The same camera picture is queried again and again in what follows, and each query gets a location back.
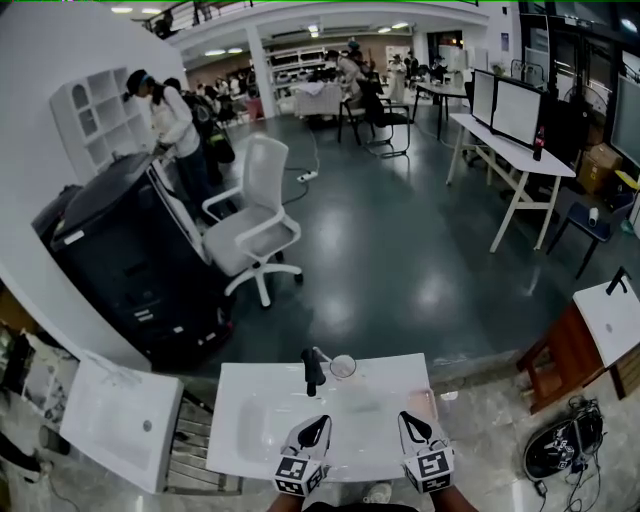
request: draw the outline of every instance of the ceiling light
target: ceiling light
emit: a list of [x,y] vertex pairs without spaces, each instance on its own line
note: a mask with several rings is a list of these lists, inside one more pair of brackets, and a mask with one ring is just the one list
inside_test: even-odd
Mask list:
[[620,23],[622,23],[622,26],[627,30],[631,30],[631,32],[636,33],[638,32],[638,27],[636,27],[636,24],[633,21],[623,18],[620,20]]

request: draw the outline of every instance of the power strip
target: power strip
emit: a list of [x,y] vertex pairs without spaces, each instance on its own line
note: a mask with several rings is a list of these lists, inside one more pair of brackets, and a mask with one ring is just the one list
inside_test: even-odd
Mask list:
[[298,176],[296,179],[300,183],[306,183],[307,181],[311,181],[313,179],[316,179],[317,177],[318,177],[318,173],[316,171],[310,171],[303,174],[302,176]]

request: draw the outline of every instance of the floor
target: floor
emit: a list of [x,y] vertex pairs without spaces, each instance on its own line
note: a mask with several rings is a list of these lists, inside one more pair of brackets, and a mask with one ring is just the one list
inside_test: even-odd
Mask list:
[[[318,345],[355,358],[422,352],[430,372],[447,376],[465,362],[529,347],[576,290],[611,279],[619,265],[640,276],[640,241],[619,233],[576,281],[589,240],[569,228],[550,256],[546,244],[534,251],[540,212],[517,212],[490,254],[507,209],[499,180],[487,187],[480,166],[461,166],[445,186],[452,156],[445,144],[455,140],[457,127],[445,125],[445,144],[437,142],[435,109],[419,107],[408,157],[390,160],[358,147],[348,127],[338,144],[335,127],[311,131],[292,116],[230,129],[239,153],[251,131],[282,140],[290,167],[315,169],[317,142],[319,177],[286,207],[302,227],[286,257],[303,268],[304,284],[271,274],[269,311],[261,309],[255,285],[243,284],[235,333],[198,375],[215,377],[225,361],[296,361],[304,347]],[[402,147],[402,130],[396,138]],[[304,191],[295,181],[299,174],[285,173],[285,200]],[[574,199],[563,188],[558,210]],[[547,243],[554,231],[552,225]]]
[[[530,436],[563,411],[565,403],[530,416],[519,394],[519,376],[490,380],[468,386],[453,382],[442,387],[437,404],[440,422],[455,450],[455,485],[480,512],[538,512],[542,500],[521,469],[521,457]],[[605,416],[603,445],[599,451],[601,490],[592,512],[637,512],[640,510],[640,444],[636,442],[640,422],[640,391],[618,401],[609,374],[592,383],[584,395],[600,400]],[[27,450],[34,439],[38,419],[17,398],[10,415],[3,418],[3,431]],[[69,457],[41,451],[54,461],[51,481],[56,492],[73,500],[79,510],[92,512],[260,512],[275,498],[267,481],[245,480],[243,494],[235,497],[184,497],[149,495],[98,466],[72,453]],[[593,461],[583,477],[584,485],[575,498],[583,500],[586,512],[598,491]],[[72,512],[68,503],[52,496],[46,480],[29,485],[14,470],[7,470],[14,512]],[[545,512],[563,512],[575,475],[554,475],[545,480],[549,488]],[[362,498],[362,484],[322,484],[307,500],[332,505],[354,503]],[[392,502],[409,505],[422,512],[433,507],[427,495],[419,495],[406,479],[393,481]]]

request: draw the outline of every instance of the wooden stool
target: wooden stool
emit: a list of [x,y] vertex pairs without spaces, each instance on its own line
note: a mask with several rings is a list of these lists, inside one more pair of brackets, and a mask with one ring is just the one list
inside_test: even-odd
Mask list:
[[[539,371],[536,359],[548,350],[553,368]],[[533,384],[531,414],[586,386],[605,371],[598,348],[575,302],[565,309],[547,334],[517,363]]]

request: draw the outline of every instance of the white office chair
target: white office chair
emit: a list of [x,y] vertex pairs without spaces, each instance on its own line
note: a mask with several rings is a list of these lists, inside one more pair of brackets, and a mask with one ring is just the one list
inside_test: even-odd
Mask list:
[[208,207],[241,193],[245,208],[226,217],[204,234],[205,251],[228,276],[237,276],[226,287],[228,297],[245,281],[255,278],[262,307],[271,306],[264,275],[271,272],[294,274],[302,282],[302,269],[292,265],[268,263],[282,250],[300,239],[300,225],[282,206],[282,176],[289,148],[282,142],[264,136],[253,136],[248,143],[242,185],[207,199]]

